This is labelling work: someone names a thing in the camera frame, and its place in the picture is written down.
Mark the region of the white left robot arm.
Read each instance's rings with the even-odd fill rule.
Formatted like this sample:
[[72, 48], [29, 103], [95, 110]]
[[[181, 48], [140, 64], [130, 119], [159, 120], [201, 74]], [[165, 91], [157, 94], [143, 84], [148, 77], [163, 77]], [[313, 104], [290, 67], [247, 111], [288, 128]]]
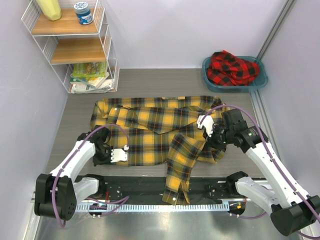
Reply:
[[107, 192], [104, 177], [87, 174], [76, 181], [80, 171], [90, 160], [109, 161], [111, 150], [104, 146], [111, 137], [106, 127], [95, 126], [94, 131], [82, 133], [67, 157], [50, 173], [40, 174], [35, 183], [34, 213], [55, 218], [59, 223], [70, 220], [77, 204], [88, 197], [102, 199]]

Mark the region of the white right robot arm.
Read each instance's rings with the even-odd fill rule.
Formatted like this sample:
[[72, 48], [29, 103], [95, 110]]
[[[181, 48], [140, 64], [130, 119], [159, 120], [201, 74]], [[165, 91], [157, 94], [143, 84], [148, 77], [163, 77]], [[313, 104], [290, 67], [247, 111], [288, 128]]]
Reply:
[[268, 137], [256, 121], [249, 127], [240, 107], [222, 113], [223, 124], [218, 124], [212, 108], [197, 119], [198, 129], [204, 130], [207, 142], [214, 146], [234, 145], [241, 149], [259, 168], [268, 181], [268, 190], [246, 173], [239, 171], [226, 179], [226, 193], [233, 198], [239, 195], [252, 200], [266, 214], [274, 227], [284, 236], [299, 232], [320, 220], [320, 197], [311, 196], [289, 173], [279, 160]]

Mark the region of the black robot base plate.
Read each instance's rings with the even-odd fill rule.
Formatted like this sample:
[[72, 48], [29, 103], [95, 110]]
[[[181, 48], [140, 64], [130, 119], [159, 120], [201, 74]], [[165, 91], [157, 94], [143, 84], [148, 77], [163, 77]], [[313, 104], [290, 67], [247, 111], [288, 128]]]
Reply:
[[[100, 176], [104, 186], [92, 198], [114, 202], [126, 196], [129, 205], [167, 205], [162, 201], [165, 192], [165, 177], [151, 176]], [[191, 205], [217, 204], [222, 200], [245, 198], [232, 193], [221, 177], [191, 177], [187, 193]]]

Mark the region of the yellow plaid long sleeve shirt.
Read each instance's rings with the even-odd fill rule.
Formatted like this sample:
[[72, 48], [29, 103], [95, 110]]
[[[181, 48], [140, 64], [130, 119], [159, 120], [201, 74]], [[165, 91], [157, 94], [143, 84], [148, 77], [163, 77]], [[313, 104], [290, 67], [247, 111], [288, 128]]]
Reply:
[[217, 163], [226, 148], [208, 145], [197, 119], [212, 108], [216, 123], [226, 111], [216, 96], [105, 98], [95, 103], [90, 127], [108, 125], [114, 148], [129, 146], [125, 166], [155, 166], [167, 163], [162, 201], [187, 205], [191, 171], [196, 162]]

